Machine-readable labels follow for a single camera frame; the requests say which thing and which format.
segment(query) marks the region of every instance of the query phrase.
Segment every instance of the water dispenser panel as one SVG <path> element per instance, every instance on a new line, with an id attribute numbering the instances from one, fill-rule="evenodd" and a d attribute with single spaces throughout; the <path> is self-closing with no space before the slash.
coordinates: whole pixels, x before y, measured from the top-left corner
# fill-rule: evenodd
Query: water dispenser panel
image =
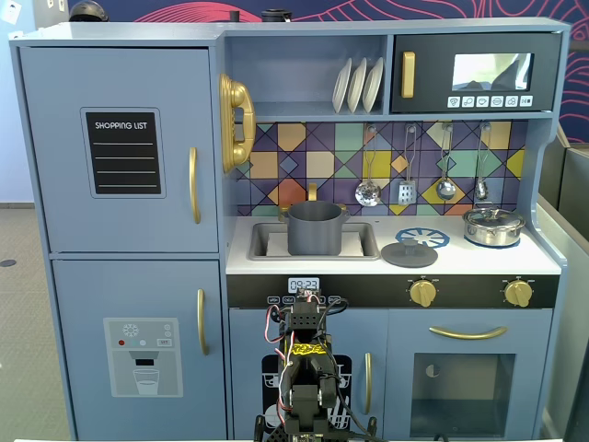
<path id="1" fill-rule="evenodd" d="M 182 397 L 182 364 L 175 318 L 105 318 L 113 397 Z"/>

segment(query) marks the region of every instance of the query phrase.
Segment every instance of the toy kitchen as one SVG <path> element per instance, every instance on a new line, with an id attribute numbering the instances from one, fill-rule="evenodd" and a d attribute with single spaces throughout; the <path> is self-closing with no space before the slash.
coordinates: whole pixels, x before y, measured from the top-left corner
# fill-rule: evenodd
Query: toy kitchen
<path id="1" fill-rule="evenodd" d="M 269 434 L 268 338 L 312 293 L 340 313 L 335 428 L 539 438 L 567 265 L 537 189 L 569 32 L 63 23 L 11 41 L 72 437 L 251 440 L 257 415 Z"/>

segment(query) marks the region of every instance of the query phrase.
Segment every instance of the oven door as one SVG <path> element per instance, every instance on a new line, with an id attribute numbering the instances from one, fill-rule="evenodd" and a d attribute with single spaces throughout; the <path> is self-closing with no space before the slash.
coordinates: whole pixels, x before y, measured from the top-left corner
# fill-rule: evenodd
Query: oven door
<path id="1" fill-rule="evenodd" d="M 551 309 L 390 310 L 384 438 L 532 439 Z"/>
<path id="2" fill-rule="evenodd" d="M 395 38 L 391 113 L 550 111 L 559 33 Z"/>

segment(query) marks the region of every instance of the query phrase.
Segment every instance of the gray floor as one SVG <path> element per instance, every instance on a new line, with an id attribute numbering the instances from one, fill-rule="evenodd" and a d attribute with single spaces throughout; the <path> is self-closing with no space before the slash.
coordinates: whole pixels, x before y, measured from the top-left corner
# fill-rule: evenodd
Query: gray floor
<path id="1" fill-rule="evenodd" d="M 0 209 L 0 442 L 68 440 L 64 393 L 31 209 Z"/>

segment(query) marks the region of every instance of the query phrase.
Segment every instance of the wires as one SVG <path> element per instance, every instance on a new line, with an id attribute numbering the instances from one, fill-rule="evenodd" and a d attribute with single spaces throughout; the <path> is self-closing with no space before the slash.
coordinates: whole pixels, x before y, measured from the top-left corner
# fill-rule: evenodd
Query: wires
<path id="1" fill-rule="evenodd" d="M 335 311 L 330 311 L 333 308 L 333 306 L 335 306 L 336 304 L 341 304 L 341 307 Z M 321 327 L 325 323 L 325 318 L 327 316 L 337 315 L 338 313 L 342 313 L 347 307 L 348 307 L 348 300 L 343 297 L 334 300 L 331 304 L 329 304 L 327 307 L 325 307 L 325 310 L 323 310 L 323 314 L 321 315 L 321 318 L 319 318 L 319 322 L 317 323 L 317 333 L 318 334 L 320 333 Z"/>
<path id="2" fill-rule="evenodd" d="M 318 304 L 321 304 L 321 301 L 319 301 L 319 298 L 317 297 L 317 295 L 310 295 L 306 298 L 306 302 L 311 302 L 311 298 L 314 298 L 317 300 Z"/>
<path id="3" fill-rule="evenodd" d="M 335 357 L 333 356 L 333 353 L 321 341 L 320 338 L 318 339 L 318 341 L 319 341 L 319 345 L 321 345 L 321 348 L 323 348 L 323 350 L 325 351 L 325 353 L 327 354 L 327 356 L 329 356 L 329 359 L 331 359 L 331 362 L 332 362 L 333 366 L 338 366 L 338 363 L 335 360 Z M 348 412 L 348 414 L 350 415 L 350 417 L 352 418 L 352 420 L 356 424 L 356 426 L 358 428 L 360 428 L 360 430 L 363 433 L 365 433 L 367 436 L 370 436 L 370 433 L 368 433 L 368 430 L 366 430 L 366 428 L 364 428 L 364 426 L 362 424 L 360 424 L 360 421 L 358 420 L 358 418 L 356 417 L 356 415 L 353 413 L 352 409 L 350 408 L 350 405 L 348 405 L 347 402 L 344 400 L 343 395 L 341 394 L 341 390 L 340 390 L 340 377 L 338 375 L 332 375 L 332 376 L 336 379 L 335 390 L 338 393 L 338 397 L 340 398 L 341 406 L 346 409 L 346 412 Z M 382 439 L 378 439 L 378 438 L 376 439 L 376 442 L 381 442 L 381 441 L 382 441 Z"/>
<path id="4" fill-rule="evenodd" d="M 274 353 L 276 353 L 282 360 L 285 360 L 284 353 L 278 350 L 277 348 L 274 349 Z"/>
<path id="5" fill-rule="evenodd" d="M 272 304 L 266 310 L 266 330 L 264 330 L 264 339 L 266 340 L 267 343 L 278 343 L 283 338 L 283 336 L 279 336 L 276 339 L 268 338 L 268 327 L 270 326 L 270 315 L 272 313 L 272 310 L 275 308 L 276 308 L 276 311 L 278 311 L 278 314 L 280 315 L 280 309 L 276 304 Z"/>
<path id="6" fill-rule="evenodd" d="M 276 414 L 278 415 L 278 418 L 280 419 L 280 422 L 283 424 L 283 426 L 286 425 L 286 423 L 284 422 L 284 418 L 280 413 L 280 407 L 278 406 L 278 401 L 276 401 Z"/>
<path id="7" fill-rule="evenodd" d="M 293 409 L 291 407 L 287 407 L 286 405 L 284 405 L 284 402 L 283 402 L 283 379 L 284 379 L 284 373 L 286 373 L 286 370 L 288 369 L 288 367 L 293 364 L 291 362 L 291 354 L 293 352 L 294 345 L 295 345 L 295 332 L 293 331 L 291 333 L 291 344 L 288 347 L 288 353 L 286 354 L 284 370 L 280 375 L 280 380 L 278 381 L 278 402 L 280 404 L 280 408 L 282 408 L 283 410 L 287 410 L 289 412 Z"/>

